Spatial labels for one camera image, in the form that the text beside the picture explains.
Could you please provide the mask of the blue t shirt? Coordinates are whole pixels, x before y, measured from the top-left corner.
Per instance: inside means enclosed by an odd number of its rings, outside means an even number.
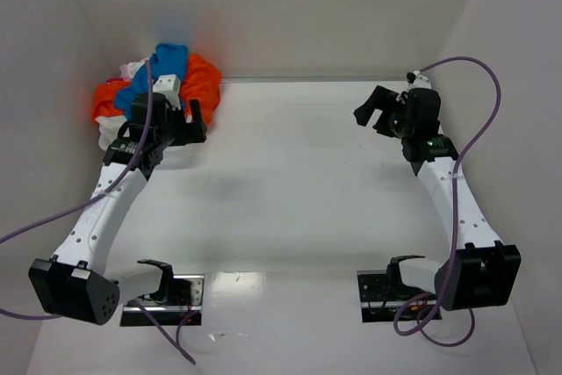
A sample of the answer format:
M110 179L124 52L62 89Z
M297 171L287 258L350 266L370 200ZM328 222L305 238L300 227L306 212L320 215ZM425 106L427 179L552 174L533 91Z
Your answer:
M126 116L130 114L131 104L136 97L148 93L160 76L177 76L181 83L187 73L189 49L185 45L159 43L155 52L148 58L151 77L148 77L147 66L143 64L135 73L131 84L118 90L113 106Z

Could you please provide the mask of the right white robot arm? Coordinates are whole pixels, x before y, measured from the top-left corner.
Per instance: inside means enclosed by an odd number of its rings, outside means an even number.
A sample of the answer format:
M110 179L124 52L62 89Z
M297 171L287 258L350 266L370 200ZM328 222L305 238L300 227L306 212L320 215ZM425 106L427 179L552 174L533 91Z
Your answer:
M378 86L354 116L366 126L400 140L402 154L429 193L452 254L444 263L424 256L397 256L388 265L393 287L428 292L447 310L503 306L508 302L522 257L487 223L462 171L451 139L440 132L439 94L413 87L401 93Z

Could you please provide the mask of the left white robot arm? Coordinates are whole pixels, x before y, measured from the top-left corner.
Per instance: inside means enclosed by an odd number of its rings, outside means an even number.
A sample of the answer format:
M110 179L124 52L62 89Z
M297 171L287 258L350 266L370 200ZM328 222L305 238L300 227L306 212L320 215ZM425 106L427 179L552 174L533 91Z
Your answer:
M187 119L161 93L143 93L132 102L129 120L105 151L92 204L51 257L36 259L28 271L47 314L103 325L118 306L134 299L165 304L183 293L168 263L141 259L119 275L107 273L106 264L131 205L161 163L164 150L205 142L199 101L190 100L189 108Z

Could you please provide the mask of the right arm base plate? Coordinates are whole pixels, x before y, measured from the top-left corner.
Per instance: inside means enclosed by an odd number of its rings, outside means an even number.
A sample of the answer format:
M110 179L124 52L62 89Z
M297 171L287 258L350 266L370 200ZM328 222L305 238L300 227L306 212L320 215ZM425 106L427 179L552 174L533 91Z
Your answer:
M405 301L422 293L408 286L390 287L385 270L359 271L357 286L363 323L392 322Z

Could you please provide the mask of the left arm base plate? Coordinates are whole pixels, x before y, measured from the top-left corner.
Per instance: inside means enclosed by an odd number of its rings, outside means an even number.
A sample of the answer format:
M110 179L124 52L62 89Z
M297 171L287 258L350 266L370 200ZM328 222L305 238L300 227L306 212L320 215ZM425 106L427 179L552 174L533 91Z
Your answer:
M181 321L187 326L200 326L204 287L203 275L171 272L158 291L143 294L136 300L165 328L176 327Z

